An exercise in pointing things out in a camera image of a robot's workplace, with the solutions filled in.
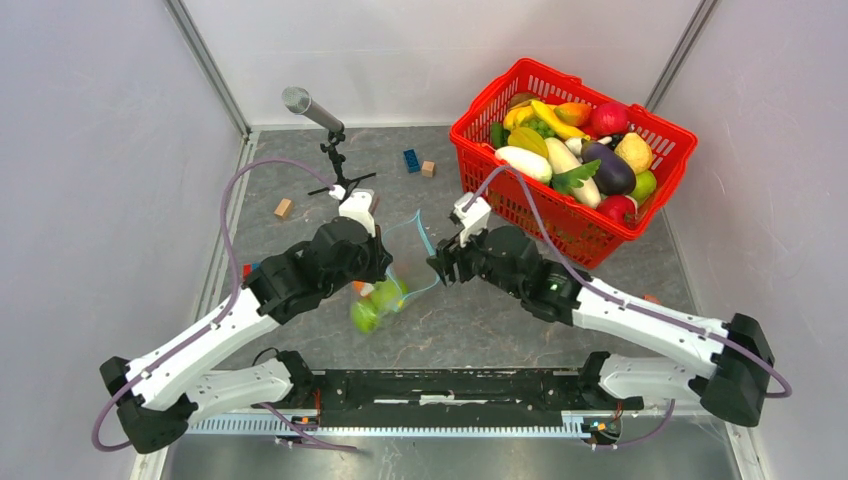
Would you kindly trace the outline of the orange fruit toy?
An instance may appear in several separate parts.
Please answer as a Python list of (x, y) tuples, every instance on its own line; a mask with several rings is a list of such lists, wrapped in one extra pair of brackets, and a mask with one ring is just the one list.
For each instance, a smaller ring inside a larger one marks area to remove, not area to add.
[(374, 290), (374, 285), (371, 284), (371, 283), (367, 283), (367, 282), (354, 281), (352, 283), (352, 285), (353, 285), (354, 291), (362, 297), (367, 297)]

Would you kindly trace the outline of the green apple toy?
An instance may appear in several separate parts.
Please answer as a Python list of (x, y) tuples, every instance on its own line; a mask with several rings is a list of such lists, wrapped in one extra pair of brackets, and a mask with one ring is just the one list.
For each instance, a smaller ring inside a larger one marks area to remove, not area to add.
[(407, 293), (407, 286), (402, 281), (388, 279), (375, 285), (370, 299), (377, 313), (382, 315), (402, 310)]

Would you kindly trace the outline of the clear zip top bag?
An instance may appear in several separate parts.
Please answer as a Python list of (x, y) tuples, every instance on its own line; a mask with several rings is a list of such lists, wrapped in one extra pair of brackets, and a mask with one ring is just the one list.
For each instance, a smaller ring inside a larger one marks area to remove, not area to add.
[[(441, 283), (436, 272), (426, 264), (426, 259), (435, 253), (435, 248), (428, 236), (427, 229), (422, 223), (420, 209), (409, 219), (384, 230), (382, 240), (384, 246), (393, 256), (393, 261), (387, 270), (386, 280), (402, 281), (407, 286), (408, 293), (405, 296), (402, 310), (379, 314), (378, 328), (393, 323), (417, 298)], [(362, 297), (353, 289), (352, 305), (360, 299), (371, 301), (370, 295)]]

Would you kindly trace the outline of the orange mango toy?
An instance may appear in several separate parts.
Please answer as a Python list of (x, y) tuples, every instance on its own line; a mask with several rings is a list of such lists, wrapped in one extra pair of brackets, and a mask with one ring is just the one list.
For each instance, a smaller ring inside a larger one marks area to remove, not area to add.
[(590, 105), (579, 102), (566, 102), (554, 107), (554, 113), (559, 120), (578, 128), (589, 122), (592, 110)]

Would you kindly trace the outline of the yellow lemon toy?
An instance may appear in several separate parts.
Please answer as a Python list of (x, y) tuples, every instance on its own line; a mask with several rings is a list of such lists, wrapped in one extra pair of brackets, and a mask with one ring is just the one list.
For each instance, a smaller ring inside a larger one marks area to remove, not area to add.
[(635, 132), (625, 134), (615, 147), (614, 153), (624, 160), (635, 174), (647, 171), (654, 160), (650, 145)]

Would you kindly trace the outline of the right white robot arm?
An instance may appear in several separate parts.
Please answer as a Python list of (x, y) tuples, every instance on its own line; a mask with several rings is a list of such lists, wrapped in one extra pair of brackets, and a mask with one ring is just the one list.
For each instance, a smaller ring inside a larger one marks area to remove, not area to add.
[(580, 400), (696, 401), (726, 422), (755, 427), (775, 358), (759, 322), (690, 315), (622, 292), (588, 272), (544, 257), (517, 227), (483, 230), (462, 243), (439, 242), (428, 265), (446, 284), (479, 278), (519, 300), (533, 317), (622, 338), (653, 358), (595, 353), (577, 382)]

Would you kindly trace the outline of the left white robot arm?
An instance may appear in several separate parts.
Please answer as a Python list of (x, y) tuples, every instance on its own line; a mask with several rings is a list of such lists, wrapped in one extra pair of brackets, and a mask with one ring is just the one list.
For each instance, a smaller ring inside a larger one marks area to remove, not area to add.
[(189, 388), (214, 366), (250, 341), (316, 309), (354, 281), (375, 283), (392, 261), (381, 231), (369, 213), (341, 214), (319, 227), (312, 239), (260, 262), (224, 303), (165, 345), (133, 360), (113, 356), (100, 375), (111, 399), (98, 414), (100, 427), (115, 411), (127, 437), (96, 449), (131, 447), (158, 451), (182, 436), (192, 415), (212, 394), (191, 396)]

